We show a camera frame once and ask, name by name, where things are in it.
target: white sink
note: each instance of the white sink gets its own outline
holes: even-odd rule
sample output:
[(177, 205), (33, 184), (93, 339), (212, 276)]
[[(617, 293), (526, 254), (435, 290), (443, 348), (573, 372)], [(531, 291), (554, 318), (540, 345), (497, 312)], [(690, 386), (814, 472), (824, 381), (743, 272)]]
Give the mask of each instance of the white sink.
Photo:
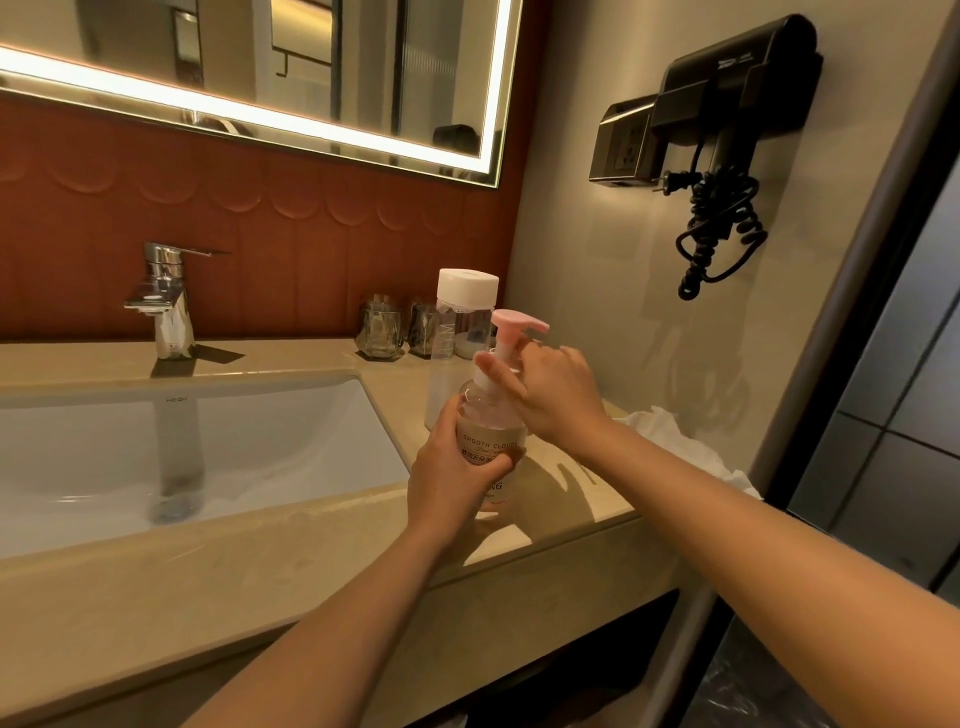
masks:
[(407, 476), (353, 378), (0, 400), (0, 558)]

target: hand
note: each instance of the hand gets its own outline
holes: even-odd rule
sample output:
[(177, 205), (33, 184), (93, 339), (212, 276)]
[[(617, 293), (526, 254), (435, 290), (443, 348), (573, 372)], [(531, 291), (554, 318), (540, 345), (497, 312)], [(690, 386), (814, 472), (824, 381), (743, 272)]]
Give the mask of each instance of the hand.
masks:
[(611, 421), (587, 360), (576, 349), (551, 349), (530, 339), (516, 350), (523, 362), (520, 377), (489, 352), (479, 352), (474, 362), (503, 388), (531, 432), (576, 456), (588, 436)]
[(441, 410), (426, 444), (417, 453), (407, 485), (407, 530), (440, 551), (477, 514), (483, 496), (523, 457), (519, 449), (471, 465), (457, 446), (457, 406), (452, 397)]

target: chrome faucet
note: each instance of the chrome faucet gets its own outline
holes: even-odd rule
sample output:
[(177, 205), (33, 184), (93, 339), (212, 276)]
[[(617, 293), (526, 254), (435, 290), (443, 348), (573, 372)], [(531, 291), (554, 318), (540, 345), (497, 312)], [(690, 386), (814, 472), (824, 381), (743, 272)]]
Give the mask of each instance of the chrome faucet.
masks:
[(123, 304), (124, 308), (131, 308), (154, 318), (158, 359), (193, 358), (193, 325), (190, 323), (186, 289), (183, 287), (184, 253), (207, 257), (226, 255), (225, 251), (144, 243), (147, 277), (137, 285)]

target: pump nozzle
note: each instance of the pump nozzle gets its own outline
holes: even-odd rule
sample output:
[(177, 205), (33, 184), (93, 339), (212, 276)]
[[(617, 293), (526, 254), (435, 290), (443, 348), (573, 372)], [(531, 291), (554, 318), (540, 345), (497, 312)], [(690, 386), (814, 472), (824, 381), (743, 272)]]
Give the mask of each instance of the pump nozzle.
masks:
[[(509, 361), (514, 355), (516, 344), (525, 329), (532, 328), (540, 333), (550, 330), (550, 325), (540, 319), (509, 308), (497, 308), (493, 312), (492, 322), (496, 326), (496, 349), (493, 350), (493, 355), (501, 361)], [(473, 381), (488, 391), (495, 386), (479, 368), (473, 375)]]

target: mirror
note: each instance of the mirror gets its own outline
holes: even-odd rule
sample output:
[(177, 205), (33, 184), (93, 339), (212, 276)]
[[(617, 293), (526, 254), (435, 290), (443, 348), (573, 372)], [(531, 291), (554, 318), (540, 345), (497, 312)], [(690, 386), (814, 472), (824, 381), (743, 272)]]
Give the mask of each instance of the mirror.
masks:
[(496, 186), (520, 0), (0, 0), (0, 87)]

